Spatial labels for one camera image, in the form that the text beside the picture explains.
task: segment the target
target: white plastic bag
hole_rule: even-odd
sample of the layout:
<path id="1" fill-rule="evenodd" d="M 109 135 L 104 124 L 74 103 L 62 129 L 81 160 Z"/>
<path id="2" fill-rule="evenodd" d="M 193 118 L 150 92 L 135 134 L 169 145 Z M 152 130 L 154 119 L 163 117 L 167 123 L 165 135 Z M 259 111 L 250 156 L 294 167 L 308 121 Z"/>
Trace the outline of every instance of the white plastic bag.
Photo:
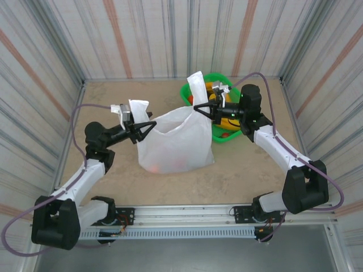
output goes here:
<path id="1" fill-rule="evenodd" d="M 193 105 L 208 102 L 202 73 L 188 78 Z M 147 122 L 148 101 L 130 100 L 135 123 Z M 138 162 L 152 173 L 178 173 L 214 163 L 212 123 L 193 107 L 181 107 L 154 119 L 155 128 L 137 143 Z"/>

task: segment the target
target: green basket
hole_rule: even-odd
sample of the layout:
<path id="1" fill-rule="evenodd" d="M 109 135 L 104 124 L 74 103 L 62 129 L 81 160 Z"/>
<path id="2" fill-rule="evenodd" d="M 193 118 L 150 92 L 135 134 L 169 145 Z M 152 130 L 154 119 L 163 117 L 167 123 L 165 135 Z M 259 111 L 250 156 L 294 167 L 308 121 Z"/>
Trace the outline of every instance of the green basket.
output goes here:
<path id="1" fill-rule="evenodd" d="M 222 74 L 211 73 L 211 74 L 208 74 L 208 75 L 204 76 L 204 82 L 214 82 L 214 81 L 220 81 L 224 85 L 232 86 L 232 83 L 229 81 L 229 79 L 226 78 Z M 191 106 L 191 104 L 188 101 L 188 97 L 190 95 L 192 95 L 192 92 L 191 92 L 191 89 L 189 88 L 189 83 L 187 83 L 180 89 L 180 96 L 188 106 Z M 231 100 L 233 102 L 235 102 L 235 103 L 239 102 L 240 92 L 238 91 L 237 88 L 233 88 L 230 91 L 229 95 L 230 95 Z M 229 133 L 230 135 L 228 137 L 226 137 L 226 138 L 222 138 L 221 136 L 222 136 L 223 133 Z M 242 132 L 240 130 L 239 131 L 231 131 L 231 130 L 223 129 L 223 128 L 218 127 L 216 125 L 212 125 L 212 139 L 217 143 L 224 143 L 224 142 L 227 142 L 229 140 L 232 140 L 233 138 L 237 137 L 241 133 Z"/>

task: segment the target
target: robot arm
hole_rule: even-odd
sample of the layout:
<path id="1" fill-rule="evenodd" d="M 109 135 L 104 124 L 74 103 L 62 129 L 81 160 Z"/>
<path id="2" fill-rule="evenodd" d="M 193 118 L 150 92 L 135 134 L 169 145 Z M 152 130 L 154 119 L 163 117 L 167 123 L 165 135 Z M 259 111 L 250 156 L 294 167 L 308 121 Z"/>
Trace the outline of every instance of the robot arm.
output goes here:
<path id="1" fill-rule="evenodd" d="M 78 241 L 81 230 L 102 220 L 112 223 L 116 216 L 115 202 L 107 197 L 94 197 L 80 207 L 88 191 L 111 168 L 115 153 L 108 147 L 131 139 L 135 144 L 142 141 L 156 125 L 155 121 L 134 124 L 127 105 L 120 105 L 120 124 L 110 129 L 98 122 L 85 128 L 86 160 L 69 181 L 49 197 L 41 196 L 35 205 L 65 192 L 51 203 L 34 211 L 32 242 L 50 247 L 71 249 Z"/>
<path id="2" fill-rule="evenodd" d="M 214 124 L 220 124 L 222 118 L 238 120 L 240 129 L 251 142 L 264 149 L 286 174 L 282 191 L 257 196 L 253 199 L 252 209 L 258 221 L 264 221 L 274 211 L 300 213 L 329 200 L 327 180 L 301 163 L 297 158 L 309 162 L 323 173 L 326 166 L 320 161 L 311 161 L 292 147 L 277 131 L 274 133 L 272 123 L 261 113 L 261 94 L 256 85 L 247 84 L 241 89 L 239 103 L 228 103 L 224 94 L 230 87 L 220 82 L 213 82 L 216 99 L 195 105 L 194 110 L 210 118 Z M 209 107 L 210 113 L 201 108 Z M 288 152 L 276 139 L 278 137 L 292 153 Z"/>

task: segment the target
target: floor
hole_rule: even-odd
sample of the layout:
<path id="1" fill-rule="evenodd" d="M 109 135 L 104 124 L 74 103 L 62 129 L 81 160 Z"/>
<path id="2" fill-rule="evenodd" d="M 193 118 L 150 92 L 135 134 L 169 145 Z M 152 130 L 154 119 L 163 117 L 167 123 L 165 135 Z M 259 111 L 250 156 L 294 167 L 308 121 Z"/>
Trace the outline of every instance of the floor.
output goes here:
<path id="1" fill-rule="evenodd" d="M 110 105 L 127 103 L 128 99 L 148 100 L 149 110 L 156 117 L 185 106 L 179 95 L 185 83 L 186 80 L 89 83 L 83 103 Z M 251 79 L 247 83 L 260 87 L 262 112 L 271 119 L 263 81 Z M 298 148 L 280 83 L 277 79 L 270 79 L 268 83 L 277 130 Z M 83 131 L 91 121 L 99 121 L 110 128 L 117 125 L 118 118 L 105 109 L 82 108 L 75 130 L 76 139 L 82 148 L 85 147 Z M 156 175 L 141 168 L 137 162 L 137 147 L 131 141 L 119 143 L 111 149 L 116 152 L 111 170 L 90 190 L 83 203 L 95 195 L 114 198 L 117 205 L 247 203 L 255 196 L 281 190 L 285 181 L 283 172 L 269 155 L 243 135 L 223 144 L 213 143 L 213 165 L 171 175 Z M 81 162 L 82 157 L 72 146 L 63 183 L 79 168 Z"/>
<path id="2" fill-rule="evenodd" d="M 110 248 L 52 249 L 39 258 L 35 271 L 333 272 L 327 243 L 323 226 L 283 226 L 269 244 L 253 239 L 123 240 Z"/>

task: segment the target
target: beige tabletop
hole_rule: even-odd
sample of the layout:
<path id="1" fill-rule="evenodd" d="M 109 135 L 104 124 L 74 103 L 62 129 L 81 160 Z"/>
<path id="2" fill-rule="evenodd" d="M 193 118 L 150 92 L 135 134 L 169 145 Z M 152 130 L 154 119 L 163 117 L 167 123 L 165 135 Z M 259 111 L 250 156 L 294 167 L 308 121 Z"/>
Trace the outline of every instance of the beige tabletop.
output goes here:
<path id="1" fill-rule="evenodd" d="M 298 149 L 297 140 L 277 79 L 270 79 L 277 130 Z M 186 80 L 150 82 L 89 83 L 83 103 L 111 105 L 127 103 L 128 99 L 148 100 L 153 117 L 184 106 L 179 90 Z M 271 119 L 267 92 L 260 79 L 247 80 L 261 89 L 262 112 Z M 118 116 L 106 109 L 83 107 L 77 121 L 75 136 L 85 148 L 85 126 L 98 121 L 106 128 L 117 125 Z M 247 203 L 252 198 L 281 190 L 285 176 L 269 155 L 240 135 L 233 140 L 212 144 L 215 163 L 187 173 L 158 175 L 146 172 L 137 161 L 137 146 L 127 140 L 110 148 L 116 153 L 112 168 L 99 180 L 83 200 L 93 196 L 114 198 L 117 205 L 194 205 L 216 203 Z M 62 179 L 65 183 L 82 163 L 72 145 Z"/>

